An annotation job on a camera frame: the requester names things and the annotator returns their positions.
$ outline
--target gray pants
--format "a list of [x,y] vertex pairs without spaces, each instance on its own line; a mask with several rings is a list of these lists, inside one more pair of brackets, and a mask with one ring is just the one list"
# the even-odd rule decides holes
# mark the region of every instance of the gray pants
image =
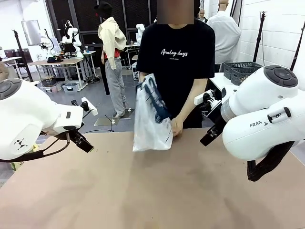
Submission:
[[109,61],[105,63],[106,78],[109,86],[110,97],[117,115],[125,112],[126,102],[125,86],[122,76],[121,58],[115,58],[116,69],[112,70]]

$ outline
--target black cap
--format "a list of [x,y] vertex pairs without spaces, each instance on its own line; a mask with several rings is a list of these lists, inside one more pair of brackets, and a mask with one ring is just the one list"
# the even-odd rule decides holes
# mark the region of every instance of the black cap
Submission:
[[105,1],[100,1],[100,4],[95,6],[94,9],[96,13],[102,18],[108,19],[112,15],[112,6]]

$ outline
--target red shirt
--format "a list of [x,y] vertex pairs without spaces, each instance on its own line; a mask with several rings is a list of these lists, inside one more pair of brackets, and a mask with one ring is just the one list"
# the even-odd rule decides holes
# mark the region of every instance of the red shirt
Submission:
[[115,58],[120,57],[120,52],[118,49],[114,49],[114,57]]

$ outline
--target gray basket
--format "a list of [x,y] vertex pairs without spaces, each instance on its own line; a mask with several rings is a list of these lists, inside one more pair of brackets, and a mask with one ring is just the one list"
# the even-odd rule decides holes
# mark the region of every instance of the gray basket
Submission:
[[241,85],[249,75],[255,73],[261,67],[251,67],[251,68],[233,68],[231,75],[231,83],[234,85]]
[[224,63],[224,76],[231,80],[233,68],[246,68],[246,67],[262,67],[260,64],[254,62],[236,62],[236,63]]

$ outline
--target person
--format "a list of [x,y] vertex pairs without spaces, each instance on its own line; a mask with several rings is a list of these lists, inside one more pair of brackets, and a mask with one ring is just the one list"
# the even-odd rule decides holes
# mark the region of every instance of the person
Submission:
[[178,136],[183,129],[202,127],[194,98],[204,93],[205,79],[214,77],[215,34],[185,0],[163,0],[159,9],[157,23],[143,33],[137,70],[141,82],[154,74]]
[[9,70],[2,62],[2,58],[0,57],[0,81],[6,80],[9,76]]
[[216,36],[215,42],[215,70],[219,72],[220,65],[224,62],[232,62],[236,54],[236,47],[241,36],[241,30],[232,17],[225,10],[229,0],[219,1],[219,11],[209,18],[210,26]]
[[200,9],[200,11],[199,11],[199,20],[204,23],[208,22],[208,20],[204,17],[204,9]]
[[112,6],[101,1],[94,9],[102,17],[98,35],[103,42],[102,64],[105,65],[106,78],[116,117],[125,115],[126,95],[122,77],[122,63],[120,53],[126,47],[126,37],[112,15]]

